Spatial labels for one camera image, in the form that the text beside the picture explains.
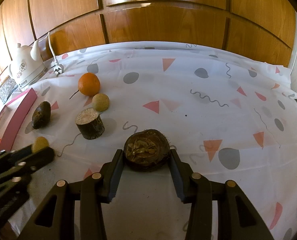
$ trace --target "gray circle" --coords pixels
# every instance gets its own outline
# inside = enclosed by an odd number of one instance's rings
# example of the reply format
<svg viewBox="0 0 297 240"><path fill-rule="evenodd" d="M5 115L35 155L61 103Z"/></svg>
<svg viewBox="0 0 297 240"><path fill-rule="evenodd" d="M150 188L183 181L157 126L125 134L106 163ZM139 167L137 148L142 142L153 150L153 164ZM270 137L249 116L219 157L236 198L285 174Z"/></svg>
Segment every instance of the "gray circle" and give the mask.
<svg viewBox="0 0 297 240"><path fill-rule="evenodd" d="M99 172L95 172L95 173L93 173L93 175L92 175L92 178L93 178L93 179L99 179L100 177L102 177L102 175L101 175Z"/></svg>
<svg viewBox="0 0 297 240"><path fill-rule="evenodd" d="M93 74L97 74L98 73L98 65L97 65L97 63L88 65L86 70L87 70L87 72L90 72L90 73L93 73Z"/></svg>
<svg viewBox="0 0 297 240"><path fill-rule="evenodd" d="M289 228L287 229L284 237L283 237L283 240L290 240L292 237L292 228Z"/></svg>
<svg viewBox="0 0 297 240"><path fill-rule="evenodd" d="M58 186L58 187L63 187L64 185L65 185L65 180L59 180L57 183L56 183L56 185Z"/></svg>
<svg viewBox="0 0 297 240"><path fill-rule="evenodd" d="M202 175L199 174L198 172L193 172L193 173L192 173L192 178L193 178L193 179L200 179L201 177L202 177Z"/></svg>
<svg viewBox="0 0 297 240"><path fill-rule="evenodd" d="M280 100L277 100L277 102L278 102L279 106L285 110L285 106L283 105L283 103Z"/></svg>
<svg viewBox="0 0 297 240"><path fill-rule="evenodd" d="M275 122L278 129L280 129L281 131L284 131L284 126L283 126L282 122L279 119L275 118L274 122Z"/></svg>
<svg viewBox="0 0 297 240"><path fill-rule="evenodd" d="M249 70L249 74L250 74L251 77L256 77L257 76L257 73L255 71Z"/></svg>
<svg viewBox="0 0 297 240"><path fill-rule="evenodd" d="M196 69L194 74L200 78L208 78L209 77L205 68Z"/></svg>
<svg viewBox="0 0 297 240"><path fill-rule="evenodd" d="M50 87L47 87L47 88L43 91L43 93L42 93L42 97L46 95L46 93L48 92L48 90L50 90Z"/></svg>
<svg viewBox="0 0 297 240"><path fill-rule="evenodd" d="M268 117L268 118L272 118L272 113L271 111L266 107L266 106L263 106L262 107L262 110L263 110L263 113Z"/></svg>
<svg viewBox="0 0 297 240"><path fill-rule="evenodd" d="M137 72L130 72L123 77L123 81L125 84L133 84L138 80L138 77L139 74Z"/></svg>
<svg viewBox="0 0 297 240"><path fill-rule="evenodd" d="M225 168L234 170L240 164L240 151L232 148L223 148L218 152L218 158Z"/></svg>

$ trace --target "wooden log stump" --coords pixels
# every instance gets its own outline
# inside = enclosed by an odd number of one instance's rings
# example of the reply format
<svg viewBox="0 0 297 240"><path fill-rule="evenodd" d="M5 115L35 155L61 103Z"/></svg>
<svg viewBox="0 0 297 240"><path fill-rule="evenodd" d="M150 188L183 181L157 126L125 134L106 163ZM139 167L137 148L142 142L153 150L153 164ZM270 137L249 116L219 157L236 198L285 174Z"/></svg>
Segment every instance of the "wooden log stump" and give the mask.
<svg viewBox="0 0 297 240"><path fill-rule="evenodd" d="M87 140L93 140L102 135L105 128L99 113L93 107L84 109L75 118L77 128Z"/></svg>

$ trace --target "pink triangle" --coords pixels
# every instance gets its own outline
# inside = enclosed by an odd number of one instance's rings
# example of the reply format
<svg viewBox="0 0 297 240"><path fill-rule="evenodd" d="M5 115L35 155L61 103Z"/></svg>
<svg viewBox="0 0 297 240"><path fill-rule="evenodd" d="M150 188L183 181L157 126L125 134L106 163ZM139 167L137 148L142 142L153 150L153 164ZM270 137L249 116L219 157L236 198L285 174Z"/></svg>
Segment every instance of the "pink triangle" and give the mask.
<svg viewBox="0 0 297 240"><path fill-rule="evenodd" d="M85 172L83 179L86 179L88 176L90 176L92 174L93 174L93 172L90 170L90 168L88 168L87 172Z"/></svg>
<svg viewBox="0 0 297 240"><path fill-rule="evenodd" d="M245 94L244 90L241 87L239 87L236 91L247 97L247 95Z"/></svg>
<svg viewBox="0 0 297 240"><path fill-rule="evenodd" d="M112 59L112 60L109 60L109 62L118 62L119 60L121 60L120 58L119 59Z"/></svg>
<svg viewBox="0 0 297 240"><path fill-rule="evenodd" d="M155 113L160 113L160 101L152 101L145 105L143 105L145 108L154 111Z"/></svg>
<svg viewBox="0 0 297 240"><path fill-rule="evenodd" d="M174 111L176 108L178 108L181 103L172 101L172 100L167 100L167 99L161 99L161 101L165 104L168 110Z"/></svg>
<svg viewBox="0 0 297 240"><path fill-rule="evenodd" d="M87 100L86 100L84 106L87 106L87 105L89 105L90 103L92 103L92 99L93 99L93 97L89 97L89 98L87 98Z"/></svg>
<svg viewBox="0 0 297 240"><path fill-rule="evenodd" d="M240 109L242 109L241 102L240 102L240 100L238 98L232 99L231 102L234 105L238 106Z"/></svg>
<svg viewBox="0 0 297 240"><path fill-rule="evenodd" d="M274 215L273 221L269 227L269 230L272 230L276 226L278 220L280 219L280 217L282 215L282 211L283 211L282 205L280 203L276 202L275 215Z"/></svg>
<svg viewBox="0 0 297 240"><path fill-rule="evenodd" d="M257 97L259 99L261 99L262 101L266 101L266 97L264 97L262 94L258 93L258 92L255 92L255 94L257 95Z"/></svg>
<svg viewBox="0 0 297 240"><path fill-rule="evenodd" d="M58 104L57 101L55 101L55 103L50 107L51 110L56 110L58 109Z"/></svg>
<svg viewBox="0 0 297 240"><path fill-rule="evenodd" d="M174 58L163 58L163 71L165 72L174 62Z"/></svg>

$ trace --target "taro root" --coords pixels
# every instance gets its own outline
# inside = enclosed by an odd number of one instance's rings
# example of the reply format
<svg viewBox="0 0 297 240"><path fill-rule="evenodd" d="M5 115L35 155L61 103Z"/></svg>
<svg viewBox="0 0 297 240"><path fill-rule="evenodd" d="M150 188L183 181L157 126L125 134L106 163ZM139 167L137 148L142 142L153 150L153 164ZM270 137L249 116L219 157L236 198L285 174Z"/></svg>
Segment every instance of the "taro root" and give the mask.
<svg viewBox="0 0 297 240"><path fill-rule="evenodd" d="M158 130L149 129L131 135L124 145L124 160L135 171L152 171L170 156L170 144Z"/></svg>
<svg viewBox="0 0 297 240"><path fill-rule="evenodd" d="M32 127L39 129L44 127L50 121L50 103L44 101L35 109L32 116Z"/></svg>

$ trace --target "orange triangle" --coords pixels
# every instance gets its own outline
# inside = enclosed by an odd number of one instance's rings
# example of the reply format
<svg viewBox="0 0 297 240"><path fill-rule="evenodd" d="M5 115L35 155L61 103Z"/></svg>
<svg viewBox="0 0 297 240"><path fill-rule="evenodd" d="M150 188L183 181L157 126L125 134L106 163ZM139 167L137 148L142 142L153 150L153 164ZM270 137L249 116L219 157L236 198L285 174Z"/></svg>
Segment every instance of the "orange triangle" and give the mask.
<svg viewBox="0 0 297 240"><path fill-rule="evenodd" d="M85 173L84 175L84 178L83 179L86 179L88 176L92 175L93 172L90 170L90 168L88 168L87 172Z"/></svg>
<svg viewBox="0 0 297 240"><path fill-rule="evenodd" d="M264 148L264 132L258 132L253 134L255 140L257 141L258 145L261 146L261 148Z"/></svg>
<svg viewBox="0 0 297 240"><path fill-rule="evenodd" d="M143 105L143 107L149 109L149 110L152 110L154 111L155 113L159 114L160 113L160 101L152 101L152 102L149 102L145 105Z"/></svg>
<svg viewBox="0 0 297 240"><path fill-rule="evenodd" d="M280 87L280 85L275 83L275 85L271 89L278 88L278 87Z"/></svg>
<svg viewBox="0 0 297 240"><path fill-rule="evenodd" d="M57 101L55 101L55 103L50 107L51 110L56 110L58 109L58 104Z"/></svg>
<svg viewBox="0 0 297 240"><path fill-rule="evenodd" d="M87 106L87 105L89 105L90 103L92 103L92 99L93 99L93 97L89 97L89 98L87 98L87 100L86 100L84 106Z"/></svg>
<svg viewBox="0 0 297 240"><path fill-rule="evenodd" d="M165 72L174 62L174 58L163 58L163 71Z"/></svg>
<svg viewBox="0 0 297 240"><path fill-rule="evenodd" d="M212 161L212 159L213 159L215 153L217 152L217 150L219 149L222 141L223 140L204 141L204 148L205 148L205 151L207 151L210 162Z"/></svg>
<svg viewBox="0 0 297 240"><path fill-rule="evenodd" d="M244 90L241 87L239 87L236 91L247 97L247 95L245 94Z"/></svg>

